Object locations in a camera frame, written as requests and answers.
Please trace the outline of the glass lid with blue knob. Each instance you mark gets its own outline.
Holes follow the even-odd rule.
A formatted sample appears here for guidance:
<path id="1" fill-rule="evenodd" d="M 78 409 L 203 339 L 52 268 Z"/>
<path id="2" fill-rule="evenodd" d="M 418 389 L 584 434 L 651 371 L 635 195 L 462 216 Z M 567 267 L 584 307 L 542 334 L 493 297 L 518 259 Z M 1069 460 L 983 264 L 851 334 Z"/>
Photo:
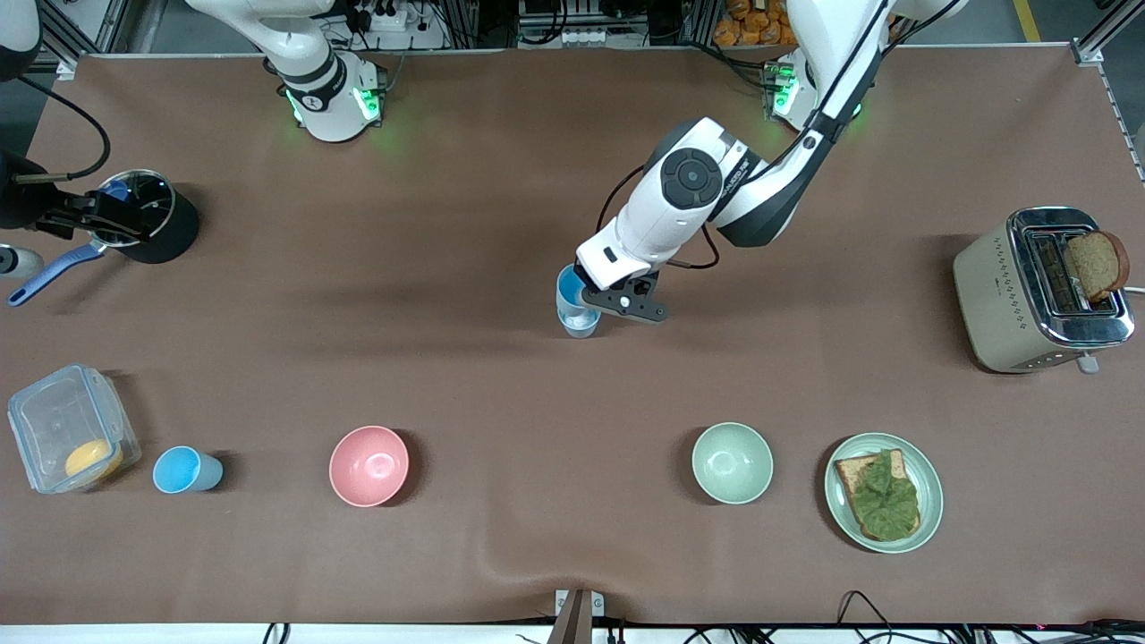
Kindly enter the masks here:
<path id="1" fill-rule="evenodd" d="M 160 231 L 174 207 L 174 191 L 168 180 L 152 170 L 127 170 L 117 173 L 98 184 L 98 191 L 114 195 L 118 199 L 128 201 L 142 209 L 144 239 Z M 110 246 L 139 244 L 110 244 L 98 241 Z"/>

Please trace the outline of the white power strip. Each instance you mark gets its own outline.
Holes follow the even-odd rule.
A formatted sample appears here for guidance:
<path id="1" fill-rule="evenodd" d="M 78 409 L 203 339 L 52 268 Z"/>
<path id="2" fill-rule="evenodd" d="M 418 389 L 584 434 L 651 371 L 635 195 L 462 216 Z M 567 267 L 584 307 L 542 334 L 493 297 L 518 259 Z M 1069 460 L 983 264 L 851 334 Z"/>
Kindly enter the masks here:
<path id="1" fill-rule="evenodd" d="M 561 47 L 639 48 L 645 36 L 627 26 L 585 26 L 564 29 L 559 41 Z"/>
<path id="2" fill-rule="evenodd" d="M 354 0 L 352 17 L 361 34 L 426 31 L 435 17 L 421 0 Z"/>

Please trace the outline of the yellow fruit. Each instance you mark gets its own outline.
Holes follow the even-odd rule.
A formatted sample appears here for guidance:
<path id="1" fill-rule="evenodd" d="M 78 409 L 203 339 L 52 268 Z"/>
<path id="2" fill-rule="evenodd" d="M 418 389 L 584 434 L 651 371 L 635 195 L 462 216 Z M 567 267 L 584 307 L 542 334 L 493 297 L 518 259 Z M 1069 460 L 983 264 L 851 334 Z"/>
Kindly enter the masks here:
<path id="1" fill-rule="evenodd" d="M 65 461 L 68 477 L 103 477 L 123 465 L 123 448 L 103 439 L 94 439 L 78 445 Z"/>

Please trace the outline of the pale green bowl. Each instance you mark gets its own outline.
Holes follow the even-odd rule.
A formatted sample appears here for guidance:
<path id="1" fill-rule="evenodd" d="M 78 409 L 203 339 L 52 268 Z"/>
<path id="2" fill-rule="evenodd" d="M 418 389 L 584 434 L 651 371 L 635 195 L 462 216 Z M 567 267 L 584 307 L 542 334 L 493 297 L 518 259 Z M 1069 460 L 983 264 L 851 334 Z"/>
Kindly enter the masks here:
<path id="1" fill-rule="evenodd" d="M 757 429 L 722 421 L 703 429 L 690 450 L 692 476 L 711 500 L 729 505 L 752 503 L 768 490 L 776 461 Z"/>

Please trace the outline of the brown table mat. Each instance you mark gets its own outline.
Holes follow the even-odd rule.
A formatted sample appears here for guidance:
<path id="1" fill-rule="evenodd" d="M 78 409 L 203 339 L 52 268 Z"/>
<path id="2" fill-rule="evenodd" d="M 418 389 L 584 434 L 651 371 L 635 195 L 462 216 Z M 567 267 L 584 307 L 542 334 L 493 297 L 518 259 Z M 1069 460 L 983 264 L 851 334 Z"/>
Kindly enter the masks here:
<path id="1" fill-rule="evenodd" d="M 1100 73 L 1066 47 L 901 47 L 765 248 L 666 270 L 663 325 L 569 338 L 556 273 L 606 195 L 710 115 L 764 156 L 789 131 L 695 50 L 410 57 L 381 128 L 322 144 L 256 58 L 82 61 L 62 92 L 203 215 L 180 259 L 0 294 L 0 623 L 455 623 L 593 589 L 637 623 L 1145 620 L 1145 329 L 1098 356 L 977 364 L 953 261 L 1016 209 L 1083 209 L 1145 283 L 1145 186 Z M 29 484 L 7 407 L 69 364 L 114 383 L 140 458 Z M 692 476 L 737 421 L 776 461 L 752 503 Z M 327 462 L 400 435 L 401 492 L 354 508 Z M 852 435 L 902 437 L 937 533 L 872 553 L 827 510 Z M 176 445 L 224 476 L 168 495 Z"/>

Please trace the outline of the metal table clamp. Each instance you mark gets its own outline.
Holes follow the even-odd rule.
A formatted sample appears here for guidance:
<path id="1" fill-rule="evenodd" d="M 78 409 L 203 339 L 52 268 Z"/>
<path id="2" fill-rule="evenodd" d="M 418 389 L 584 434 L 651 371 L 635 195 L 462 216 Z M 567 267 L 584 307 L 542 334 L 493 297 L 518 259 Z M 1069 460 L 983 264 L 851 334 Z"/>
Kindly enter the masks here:
<path id="1" fill-rule="evenodd" d="M 605 616 L 605 595 L 589 589 L 556 592 L 556 623 L 547 644 L 592 644 L 594 619 Z"/>

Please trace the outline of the pale green plate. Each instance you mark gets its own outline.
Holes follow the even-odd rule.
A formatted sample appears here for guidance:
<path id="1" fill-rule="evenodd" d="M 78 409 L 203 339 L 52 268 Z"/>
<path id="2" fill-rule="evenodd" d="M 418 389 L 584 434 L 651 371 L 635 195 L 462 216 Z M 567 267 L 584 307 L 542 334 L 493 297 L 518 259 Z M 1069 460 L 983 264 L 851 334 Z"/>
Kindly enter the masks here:
<path id="1" fill-rule="evenodd" d="M 827 460 L 827 510 L 840 531 L 872 553 L 911 553 L 937 533 L 943 513 L 937 470 L 902 437 L 847 437 Z"/>

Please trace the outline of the pink bowl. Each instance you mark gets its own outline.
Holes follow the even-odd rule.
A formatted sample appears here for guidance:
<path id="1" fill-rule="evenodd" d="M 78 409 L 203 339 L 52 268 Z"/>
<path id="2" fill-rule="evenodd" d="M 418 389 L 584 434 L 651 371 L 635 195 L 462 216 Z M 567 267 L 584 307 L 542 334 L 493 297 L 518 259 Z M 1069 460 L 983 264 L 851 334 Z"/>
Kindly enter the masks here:
<path id="1" fill-rule="evenodd" d="M 401 492 L 410 464 L 406 443 L 392 429 L 354 429 L 331 453 L 327 480 L 348 505 L 373 508 Z"/>

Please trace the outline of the bag of orange snacks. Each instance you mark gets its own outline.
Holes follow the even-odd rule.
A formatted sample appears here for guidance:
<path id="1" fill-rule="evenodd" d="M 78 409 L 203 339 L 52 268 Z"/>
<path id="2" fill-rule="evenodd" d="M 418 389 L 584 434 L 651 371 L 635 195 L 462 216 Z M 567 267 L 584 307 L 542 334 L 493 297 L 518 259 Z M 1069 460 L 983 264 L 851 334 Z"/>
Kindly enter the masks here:
<path id="1" fill-rule="evenodd" d="M 712 41 L 718 47 L 796 45 L 788 0 L 722 0 Z"/>

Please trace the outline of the clear container with blue rim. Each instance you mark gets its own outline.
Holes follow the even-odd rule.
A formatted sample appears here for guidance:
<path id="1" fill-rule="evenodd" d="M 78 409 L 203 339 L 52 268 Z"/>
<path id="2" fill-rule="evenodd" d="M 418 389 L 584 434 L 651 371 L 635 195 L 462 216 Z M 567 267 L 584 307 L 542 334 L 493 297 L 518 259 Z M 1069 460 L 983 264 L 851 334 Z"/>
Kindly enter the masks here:
<path id="1" fill-rule="evenodd" d="M 96 487 L 140 458 L 139 437 L 114 383 L 85 364 L 62 367 L 18 391 L 8 402 L 7 415 L 29 484 L 45 495 Z M 64 466 L 70 453 L 94 439 L 118 443 L 123 465 L 98 478 L 68 477 Z"/>

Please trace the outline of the beige and chrome toaster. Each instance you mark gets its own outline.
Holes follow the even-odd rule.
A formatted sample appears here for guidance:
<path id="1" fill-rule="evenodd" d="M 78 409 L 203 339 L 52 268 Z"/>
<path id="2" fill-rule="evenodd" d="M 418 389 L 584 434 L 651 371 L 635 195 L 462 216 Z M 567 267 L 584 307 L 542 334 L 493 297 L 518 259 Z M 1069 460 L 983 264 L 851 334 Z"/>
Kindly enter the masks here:
<path id="1" fill-rule="evenodd" d="M 954 260 L 958 303 L 978 362 L 1030 374 L 1074 362 L 1098 371 L 1096 353 L 1132 338 L 1124 289 L 1087 301 L 1064 256 L 1069 238 L 1103 231 L 1080 209 L 1018 209 Z"/>

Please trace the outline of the brown bread slice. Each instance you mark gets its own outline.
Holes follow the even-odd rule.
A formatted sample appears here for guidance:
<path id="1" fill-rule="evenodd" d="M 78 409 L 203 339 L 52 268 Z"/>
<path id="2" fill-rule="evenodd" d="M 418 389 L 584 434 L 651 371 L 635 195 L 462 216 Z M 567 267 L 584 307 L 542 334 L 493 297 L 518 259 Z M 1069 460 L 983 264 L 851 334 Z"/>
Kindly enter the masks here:
<path id="1" fill-rule="evenodd" d="M 1123 289 L 1132 272 L 1124 244 L 1112 233 L 1074 236 L 1064 246 L 1064 256 L 1087 301 L 1095 304 Z"/>

